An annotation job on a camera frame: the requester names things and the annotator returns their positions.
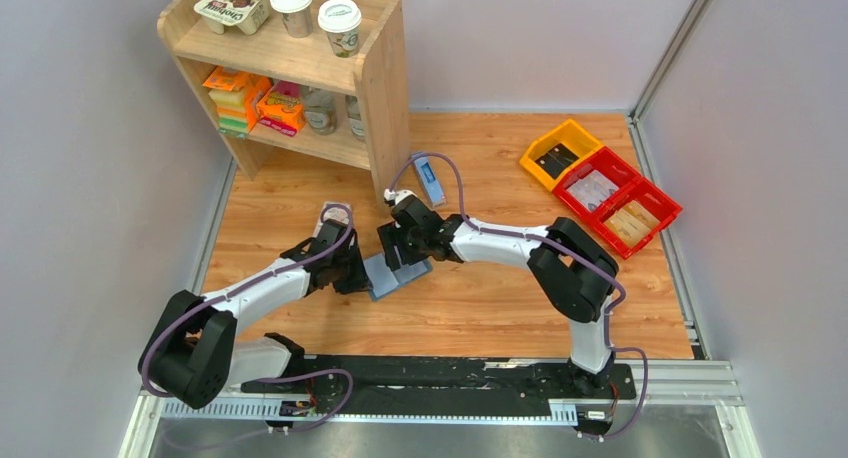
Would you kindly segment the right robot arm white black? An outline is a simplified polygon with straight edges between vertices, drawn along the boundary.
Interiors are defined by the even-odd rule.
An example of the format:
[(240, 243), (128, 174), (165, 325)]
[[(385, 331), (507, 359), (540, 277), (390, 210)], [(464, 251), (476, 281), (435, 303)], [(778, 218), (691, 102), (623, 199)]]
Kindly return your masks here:
[(558, 218), (549, 226), (486, 223), (463, 214), (441, 217), (409, 190), (384, 192), (391, 222), (378, 229), (388, 267), (396, 271), (428, 258), (489, 262), (529, 271), (569, 323), (570, 381), (592, 397), (611, 380), (614, 353), (604, 313), (617, 286), (617, 262), (579, 225)]

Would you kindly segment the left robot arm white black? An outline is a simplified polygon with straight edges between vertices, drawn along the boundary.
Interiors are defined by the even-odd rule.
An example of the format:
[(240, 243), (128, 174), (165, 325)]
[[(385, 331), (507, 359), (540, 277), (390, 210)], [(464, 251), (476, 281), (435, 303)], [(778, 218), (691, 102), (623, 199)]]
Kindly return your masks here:
[(193, 409), (245, 382), (268, 379), (281, 392), (296, 391), (306, 367), (293, 357), (297, 347), (291, 340), (275, 333), (246, 344), (236, 339), (270, 312), (327, 286), (339, 294), (371, 287), (354, 227), (333, 219), (234, 285), (208, 296), (175, 293), (139, 359), (143, 386)]

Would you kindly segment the blue leather card holder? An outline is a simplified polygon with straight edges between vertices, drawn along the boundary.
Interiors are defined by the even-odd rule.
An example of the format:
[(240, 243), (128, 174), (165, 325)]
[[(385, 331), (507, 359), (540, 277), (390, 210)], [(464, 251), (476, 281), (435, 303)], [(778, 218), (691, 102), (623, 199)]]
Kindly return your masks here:
[(363, 264), (372, 285), (368, 294), (373, 302), (385, 298), (432, 271), (432, 265), (428, 260), (413, 265), (402, 265), (398, 270), (392, 271), (386, 264), (383, 253), (365, 259)]

